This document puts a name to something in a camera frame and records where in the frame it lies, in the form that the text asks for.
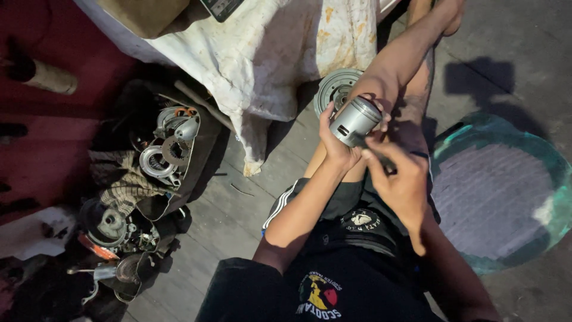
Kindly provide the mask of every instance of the hand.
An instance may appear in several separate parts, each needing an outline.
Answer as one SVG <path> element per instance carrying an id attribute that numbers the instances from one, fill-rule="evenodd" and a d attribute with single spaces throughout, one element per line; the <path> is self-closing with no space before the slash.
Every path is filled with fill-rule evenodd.
<path id="1" fill-rule="evenodd" d="M 326 160 L 341 167 L 344 171 L 349 171 L 362 158 L 358 147 L 350 148 L 340 141 L 329 130 L 330 118 L 333 113 L 333 101 L 320 114 L 320 138 L 326 150 Z"/>
<path id="2" fill-rule="evenodd" d="M 366 143 L 370 150 L 362 150 L 362 156 L 370 169 L 375 190 L 410 235 L 418 235 L 428 210 L 427 159 L 405 153 L 394 143 L 380 143 L 374 138 L 366 138 Z M 389 158 L 397 174 L 387 175 L 376 154 Z"/>

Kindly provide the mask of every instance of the gray floor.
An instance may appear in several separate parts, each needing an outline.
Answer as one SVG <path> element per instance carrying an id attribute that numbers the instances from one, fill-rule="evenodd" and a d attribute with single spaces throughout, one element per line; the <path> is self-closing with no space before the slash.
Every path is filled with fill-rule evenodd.
<path id="1" fill-rule="evenodd" d="M 572 160 L 570 13 L 572 1 L 567 0 L 468 1 L 462 28 L 436 50 L 428 128 L 440 133 L 481 109 L 551 141 Z M 392 36 L 403 28 L 401 19 Z M 217 171 L 227 175 L 214 176 L 202 196 L 189 204 L 193 223 L 179 236 L 181 249 L 173 254 L 173 266 L 129 305 L 124 321 L 194 320 L 218 260 L 252 256 L 268 209 L 302 175 L 318 143 L 313 110 L 273 128 L 273 138 L 290 126 L 262 173 L 251 178 L 241 174 L 240 142 L 229 139 Z M 571 268 L 568 234 L 544 256 L 485 276 L 483 282 L 503 322 L 571 321 Z"/>

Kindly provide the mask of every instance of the bare foot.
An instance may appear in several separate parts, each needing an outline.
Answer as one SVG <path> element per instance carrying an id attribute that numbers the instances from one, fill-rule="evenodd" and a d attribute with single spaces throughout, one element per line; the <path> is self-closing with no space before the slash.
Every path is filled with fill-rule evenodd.
<path id="1" fill-rule="evenodd" d="M 453 36 L 457 32 L 457 30 L 459 30 L 459 28 L 461 27 L 461 18 L 463 17 L 464 14 L 464 0 L 455 0 L 455 1 L 457 1 L 458 3 L 459 13 L 455 17 L 455 19 L 453 19 L 449 27 L 447 27 L 447 29 L 445 29 L 445 31 L 443 32 L 444 37 Z"/>

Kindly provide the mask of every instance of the person's right hand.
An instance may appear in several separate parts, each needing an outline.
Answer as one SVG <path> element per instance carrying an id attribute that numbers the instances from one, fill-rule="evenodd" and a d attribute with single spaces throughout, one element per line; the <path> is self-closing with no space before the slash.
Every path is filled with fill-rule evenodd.
<path id="1" fill-rule="evenodd" d="M 410 235 L 418 235 L 428 209 L 427 159 L 408 154 L 394 143 L 380 143 L 374 138 L 366 138 L 366 143 L 369 149 L 362 150 L 362 157 L 370 169 L 375 190 Z M 376 154 L 389 158 L 397 174 L 386 174 Z"/>

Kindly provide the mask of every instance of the white stripe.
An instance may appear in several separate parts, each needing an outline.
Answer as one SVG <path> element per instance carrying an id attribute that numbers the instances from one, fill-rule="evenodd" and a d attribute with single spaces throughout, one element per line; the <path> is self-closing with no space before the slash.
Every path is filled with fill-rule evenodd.
<path id="1" fill-rule="evenodd" d="M 288 203 L 288 197 L 290 197 L 290 195 L 292 194 L 292 192 L 294 191 L 294 187 L 296 187 L 296 184 L 298 183 L 298 180 L 296 180 L 294 182 L 294 184 L 292 185 L 292 188 L 290 188 L 290 190 L 286 191 L 285 193 L 283 193 L 279 200 L 278 200 L 278 207 L 276 207 L 276 209 L 274 210 L 274 212 L 272 213 L 272 215 L 270 215 L 270 217 L 268 217 L 268 219 L 266 219 L 266 221 L 264 222 L 264 224 L 262 225 L 262 229 L 266 229 L 268 228 L 268 225 L 270 224 L 270 221 L 272 219 L 274 219 L 274 217 L 276 217 L 276 215 L 278 215 L 278 213 L 280 212 L 280 210 L 282 210 L 282 208 L 284 208 L 284 206 L 286 206 L 286 204 Z"/>

